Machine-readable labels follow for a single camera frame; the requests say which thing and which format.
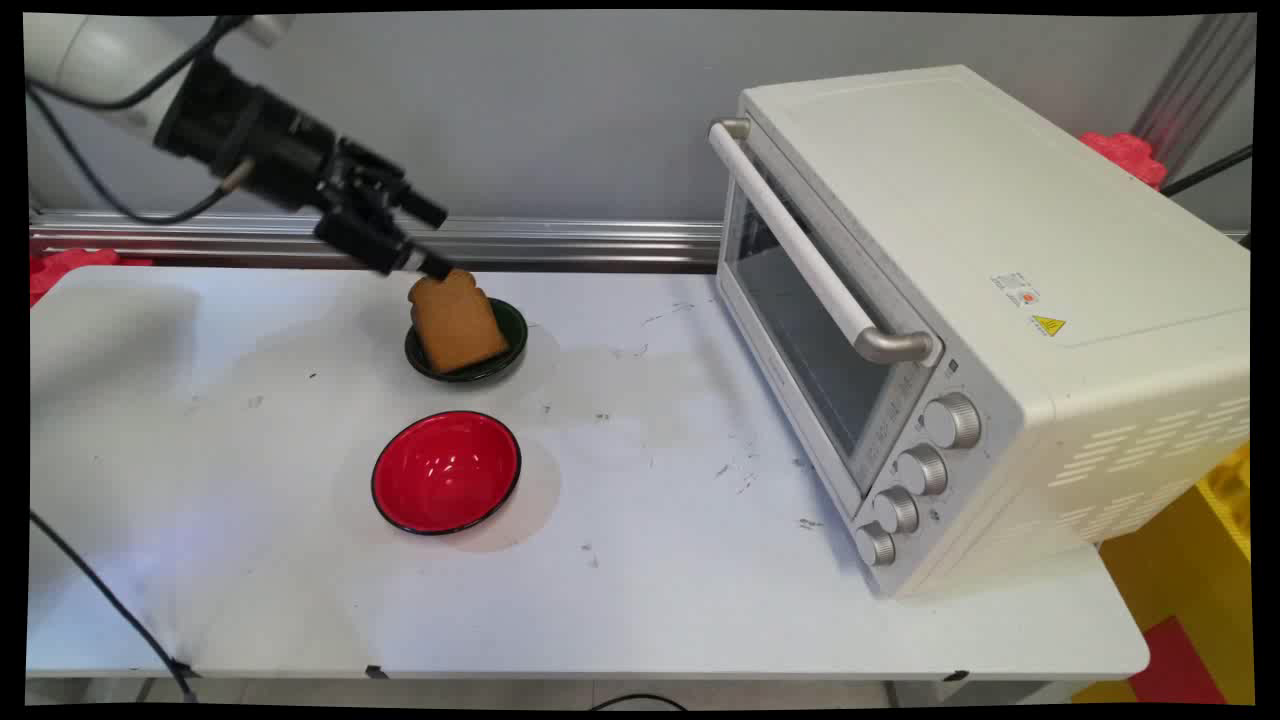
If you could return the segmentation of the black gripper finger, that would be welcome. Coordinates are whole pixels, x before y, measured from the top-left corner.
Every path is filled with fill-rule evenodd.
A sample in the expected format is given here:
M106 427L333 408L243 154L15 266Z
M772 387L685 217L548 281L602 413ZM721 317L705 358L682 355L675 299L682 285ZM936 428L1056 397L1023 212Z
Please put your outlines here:
M401 209L430 228L445 223L449 213L438 202L419 193L406 179L404 170L352 138L338 140L338 176L346 188L358 193L375 208Z
M348 193L335 201L320 215L314 236L380 275L416 272L443 281L454 269L449 260L412 241L376 195Z

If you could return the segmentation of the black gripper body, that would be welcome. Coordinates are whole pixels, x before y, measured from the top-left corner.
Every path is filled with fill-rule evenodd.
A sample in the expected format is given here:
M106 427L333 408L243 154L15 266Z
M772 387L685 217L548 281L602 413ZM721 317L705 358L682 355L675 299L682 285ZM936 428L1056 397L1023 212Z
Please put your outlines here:
M211 54L189 64L154 143L221 179L250 161L239 188L287 211L348 208L332 179L337 132Z

